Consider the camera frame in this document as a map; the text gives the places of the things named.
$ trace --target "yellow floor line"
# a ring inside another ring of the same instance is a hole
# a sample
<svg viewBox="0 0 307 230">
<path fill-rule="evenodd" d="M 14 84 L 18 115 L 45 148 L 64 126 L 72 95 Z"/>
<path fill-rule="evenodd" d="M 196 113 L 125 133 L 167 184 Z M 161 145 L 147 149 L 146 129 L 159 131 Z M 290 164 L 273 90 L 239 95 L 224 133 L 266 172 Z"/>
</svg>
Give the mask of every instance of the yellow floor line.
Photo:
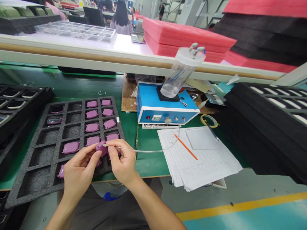
<svg viewBox="0 0 307 230">
<path fill-rule="evenodd" d="M 272 197 L 257 201 L 249 201 L 243 203 L 236 203 L 234 206 L 225 205 L 215 208 L 201 209 L 195 211 L 181 212 L 176 215 L 179 217 L 181 221 L 193 220 L 193 219 L 201 219 L 205 217 L 217 216 L 222 214 L 228 214 L 239 211 L 246 211 L 250 209 L 262 208 L 266 206 L 277 205 L 281 203 L 288 203 L 296 200 L 304 200 L 307 199 L 307 192 L 303 193 L 295 193 L 291 195 Z"/>
</svg>

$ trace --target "green workbench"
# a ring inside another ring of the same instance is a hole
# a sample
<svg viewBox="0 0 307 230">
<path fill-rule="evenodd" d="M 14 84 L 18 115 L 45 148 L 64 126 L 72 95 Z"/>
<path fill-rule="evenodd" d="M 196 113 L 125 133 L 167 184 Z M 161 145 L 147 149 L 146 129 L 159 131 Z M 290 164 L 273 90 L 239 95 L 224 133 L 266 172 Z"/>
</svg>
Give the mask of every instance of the green workbench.
<svg viewBox="0 0 307 230">
<path fill-rule="evenodd" d="M 91 97 L 113 96 L 119 111 L 126 141 L 135 146 L 137 134 L 137 113 L 121 112 L 122 103 L 122 85 L 123 75 L 116 76 L 88 76 L 76 74 L 62 74 L 61 71 L 54 68 L 34 68 L 27 66 L 4 65 L 0 64 L 0 83 L 19 85 L 32 83 L 32 86 L 48 86 L 54 88 L 53 102 L 78 100 Z M 105 91 L 105 95 L 99 95 L 98 92 Z M 16 153 L 16 160 L 13 162 L 9 172 L 4 179 L 0 181 L 0 190 L 10 190 L 15 181 L 18 170 L 22 164 L 23 158 L 27 153 L 27 149 L 31 142 L 32 136 L 37 128 L 38 122 L 34 125 L 32 131 L 28 134 L 26 142 L 23 144 L 21 151 Z M 195 117 L 185 127 L 203 126 L 200 116 Z M 234 156 L 240 161 L 243 167 L 244 163 L 235 147 L 229 141 L 227 136 L 223 134 L 220 128 L 214 129 L 214 132 L 220 140 L 229 148 Z M 138 130 L 138 146 L 139 150 L 160 150 L 157 130 L 143 130 L 140 126 Z M 161 177 L 170 175 L 163 152 L 160 153 L 138 153 L 136 161 L 136 170 L 141 177 Z M 112 181 L 116 180 L 113 173 L 94 178 L 93 181 Z"/>
</svg>

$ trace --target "gray floor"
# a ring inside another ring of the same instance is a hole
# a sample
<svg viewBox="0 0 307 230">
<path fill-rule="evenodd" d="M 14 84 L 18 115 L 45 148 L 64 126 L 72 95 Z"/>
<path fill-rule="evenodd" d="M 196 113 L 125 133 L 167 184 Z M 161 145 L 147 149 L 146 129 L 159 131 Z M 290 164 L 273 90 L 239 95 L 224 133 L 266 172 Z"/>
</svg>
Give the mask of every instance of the gray floor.
<svg viewBox="0 0 307 230">
<path fill-rule="evenodd" d="M 236 175 L 225 178 L 227 189 L 205 187 L 188 193 L 182 187 L 175 188 L 170 185 L 170 177 L 161 177 L 160 179 L 163 185 L 162 200 L 175 213 L 218 207 L 228 205 L 230 202 L 236 204 L 307 192 L 307 186 L 296 184 L 290 177 L 259 176 L 252 169 L 244 169 Z M 101 196 L 109 191 L 115 194 L 120 193 L 119 190 L 124 189 L 124 187 L 114 189 L 107 183 L 95 183 L 93 186 Z M 44 229 L 57 207 L 56 202 L 56 193 L 32 201 L 20 229 Z"/>
</svg>

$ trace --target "blue machine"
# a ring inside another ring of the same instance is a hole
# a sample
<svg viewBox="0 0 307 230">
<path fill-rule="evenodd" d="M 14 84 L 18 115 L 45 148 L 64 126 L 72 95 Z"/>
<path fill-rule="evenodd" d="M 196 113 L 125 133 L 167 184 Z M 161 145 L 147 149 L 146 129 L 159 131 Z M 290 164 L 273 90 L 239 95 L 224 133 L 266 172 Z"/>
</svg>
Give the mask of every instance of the blue machine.
<svg viewBox="0 0 307 230">
<path fill-rule="evenodd" d="M 179 97 L 183 97 L 187 106 L 181 102 L 160 101 L 157 86 L 161 84 L 143 83 L 138 85 L 137 110 L 139 124 L 181 124 L 185 125 L 200 110 L 185 90 Z"/>
</svg>

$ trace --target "orange pencil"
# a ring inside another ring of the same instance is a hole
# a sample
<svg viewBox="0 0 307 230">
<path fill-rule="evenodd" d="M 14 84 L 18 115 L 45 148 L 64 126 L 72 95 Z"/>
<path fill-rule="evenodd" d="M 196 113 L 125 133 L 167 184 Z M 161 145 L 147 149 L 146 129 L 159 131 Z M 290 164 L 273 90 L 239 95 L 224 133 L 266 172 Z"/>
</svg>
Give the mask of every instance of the orange pencil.
<svg viewBox="0 0 307 230">
<path fill-rule="evenodd" d="M 179 138 L 178 138 L 178 141 L 180 141 L 180 143 L 186 148 L 186 150 L 188 150 L 189 153 L 191 153 L 191 155 L 192 155 L 196 160 L 198 160 L 197 157 L 188 149 L 188 147 L 185 146 L 185 144 L 184 144 Z"/>
</svg>

